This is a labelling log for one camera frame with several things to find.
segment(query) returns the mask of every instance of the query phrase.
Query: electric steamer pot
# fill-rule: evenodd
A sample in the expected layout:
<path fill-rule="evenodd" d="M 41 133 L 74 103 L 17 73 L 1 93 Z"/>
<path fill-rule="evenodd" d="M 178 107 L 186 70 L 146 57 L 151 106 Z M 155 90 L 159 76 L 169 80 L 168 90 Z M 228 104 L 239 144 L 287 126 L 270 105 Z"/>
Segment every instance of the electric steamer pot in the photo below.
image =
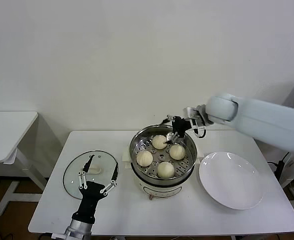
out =
<path fill-rule="evenodd" d="M 185 134 L 184 139 L 177 141 L 177 144 L 186 149 L 185 158 L 174 160 L 169 154 L 172 144 L 168 144 L 166 148 L 161 150 L 152 146 L 152 139 L 156 135 L 163 135 L 168 139 L 168 136 L 172 135 L 172 127 L 168 125 L 152 125 L 137 132 L 130 142 L 129 156 L 132 170 L 136 177 L 139 178 L 140 187 L 142 187 L 143 191 L 150 194 L 150 196 L 165 198 L 177 194 L 181 190 L 181 187 L 179 189 L 177 187 L 191 175 L 197 159 L 197 147 L 192 138 Z M 153 162 L 150 166 L 140 166 L 136 161 L 137 154 L 144 150 L 151 152 L 153 155 Z M 169 179 L 158 177 L 157 168 L 161 162 L 170 162 L 174 165 L 174 177 Z"/>

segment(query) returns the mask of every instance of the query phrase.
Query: steamed bun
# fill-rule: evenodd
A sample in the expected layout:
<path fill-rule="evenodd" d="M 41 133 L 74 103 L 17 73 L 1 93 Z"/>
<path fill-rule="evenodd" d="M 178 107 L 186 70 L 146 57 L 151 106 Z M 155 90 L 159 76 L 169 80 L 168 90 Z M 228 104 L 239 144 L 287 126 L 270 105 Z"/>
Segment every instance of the steamed bun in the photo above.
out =
<path fill-rule="evenodd" d="M 150 152 L 144 150 L 137 154 L 137 163 L 142 167 L 147 167 L 152 164 L 153 156 Z"/>
<path fill-rule="evenodd" d="M 173 145 L 169 151 L 170 156 L 175 160 L 182 160 L 186 155 L 186 149 L 181 145 Z"/>
<path fill-rule="evenodd" d="M 152 145 L 155 149 L 164 149 L 167 147 L 167 138 L 163 135 L 157 135 L 152 139 Z"/>
<path fill-rule="evenodd" d="M 163 161 L 158 165 L 157 173 L 162 179 L 169 179 L 174 176 L 175 168 L 171 163 Z"/>

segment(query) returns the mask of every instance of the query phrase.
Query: table leg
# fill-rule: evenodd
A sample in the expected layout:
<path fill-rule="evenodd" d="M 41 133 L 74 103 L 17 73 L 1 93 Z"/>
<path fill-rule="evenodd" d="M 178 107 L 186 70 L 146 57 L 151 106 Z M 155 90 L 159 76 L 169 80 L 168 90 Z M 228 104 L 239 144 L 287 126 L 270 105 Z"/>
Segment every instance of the table leg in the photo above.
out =
<path fill-rule="evenodd" d="M 2 200 L 0 201 L 0 216 L 7 208 L 9 202 L 38 202 L 40 201 L 41 194 L 38 193 L 15 193 L 19 185 L 18 181 L 13 181 Z"/>
<path fill-rule="evenodd" d="M 41 173 L 32 165 L 26 156 L 17 148 L 17 162 L 21 170 L 41 189 L 44 190 L 47 180 Z"/>

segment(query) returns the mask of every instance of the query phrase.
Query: white side table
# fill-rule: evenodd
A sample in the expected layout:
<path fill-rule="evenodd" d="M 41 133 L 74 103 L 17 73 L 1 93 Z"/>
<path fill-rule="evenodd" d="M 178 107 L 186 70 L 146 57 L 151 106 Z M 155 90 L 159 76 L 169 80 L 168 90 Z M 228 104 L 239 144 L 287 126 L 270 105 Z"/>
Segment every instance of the white side table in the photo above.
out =
<path fill-rule="evenodd" d="M 17 148 L 19 142 L 37 119 L 35 111 L 4 111 L 0 112 L 0 163 L 12 164 L 17 160 L 19 168 L 42 190 L 47 184 L 46 179 L 32 165 L 26 156 Z M 9 201 L 38 202 L 41 194 L 14 193 L 19 182 L 9 186 L 0 202 L 0 216 Z"/>

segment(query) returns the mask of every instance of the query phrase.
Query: white table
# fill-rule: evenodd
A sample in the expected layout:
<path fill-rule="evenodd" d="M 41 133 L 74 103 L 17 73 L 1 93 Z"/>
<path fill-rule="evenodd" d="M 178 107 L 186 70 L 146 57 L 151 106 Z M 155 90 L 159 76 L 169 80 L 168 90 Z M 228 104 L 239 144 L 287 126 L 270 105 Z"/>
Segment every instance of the white table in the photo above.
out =
<path fill-rule="evenodd" d="M 248 210 L 227 208 L 208 195 L 199 181 L 198 168 L 182 191 L 166 199 L 149 200 L 135 185 L 133 172 L 121 160 L 135 131 L 73 131 L 61 152 L 38 207 L 29 224 L 33 233 L 64 233 L 80 201 L 63 187 L 63 174 L 75 157 L 104 150 L 119 162 L 119 185 L 98 203 L 94 235 L 109 236 L 218 236 L 294 232 L 294 210 L 250 137 L 232 130 L 207 131 L 194 137 L 206 154 L 229 151 L 247 159 L 261 174 L 265 195 Z"/>
<path fill-rule="evenodd" d="M 17 148 L 37 117 L 38 113 L 35 111 L 0 111 L 0 163 L 12 164 L 17 160 L 21 170 L 44 190 L 47 181 Z M 14 193 L 18 184 L 17 181 L 12 182 L 4 195 L 0 202 L 0 215 L 2 215 L 9 201 L 39 201 L 40 194 Z"/>

